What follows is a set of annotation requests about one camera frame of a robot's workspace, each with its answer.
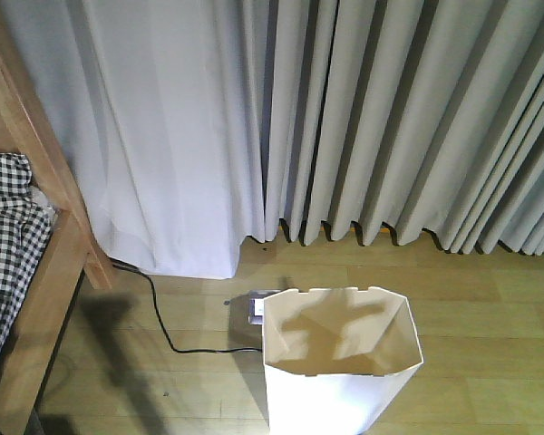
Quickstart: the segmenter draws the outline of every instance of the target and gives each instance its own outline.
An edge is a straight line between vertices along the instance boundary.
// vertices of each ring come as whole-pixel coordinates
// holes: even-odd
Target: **curtain fold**
[[[1,0],[110,255],[246,236],[544,254],[544,0]]]

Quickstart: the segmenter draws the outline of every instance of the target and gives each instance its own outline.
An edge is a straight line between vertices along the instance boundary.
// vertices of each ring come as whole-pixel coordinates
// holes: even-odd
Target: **white trash bin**
[[[423,364],[407,298],[370,287],[264,299],[271,435],[358,435]]]

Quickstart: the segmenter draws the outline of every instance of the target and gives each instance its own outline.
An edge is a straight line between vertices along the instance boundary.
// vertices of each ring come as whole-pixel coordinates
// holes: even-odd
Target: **wooden floor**
[[[423,234],[360,247],[247,240],[234,279],[155,277],[180,347],[258,345],[246,292],[380,285],[408,295],[425,364],[370,435],[544,435],[544,256],[447,255]],[[148,284],[83,283],[45,390],[46,435],[268,434],[261,355],[171,353]]]

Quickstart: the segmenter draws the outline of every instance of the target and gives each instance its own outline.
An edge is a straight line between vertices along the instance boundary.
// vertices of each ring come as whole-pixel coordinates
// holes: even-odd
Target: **power strip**
[[[250,307],[248,321],[250,324],[264,323],[264,298],[280,293],[281,290],[252,290],[248,294],[250,297]]]

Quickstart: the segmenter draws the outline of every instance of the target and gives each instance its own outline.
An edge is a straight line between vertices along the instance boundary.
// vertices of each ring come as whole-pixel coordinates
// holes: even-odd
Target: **checkered fabric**
[[[49,217],[30,197],[31,177],[25,156],[0,154],[0,351],[50,236]]]

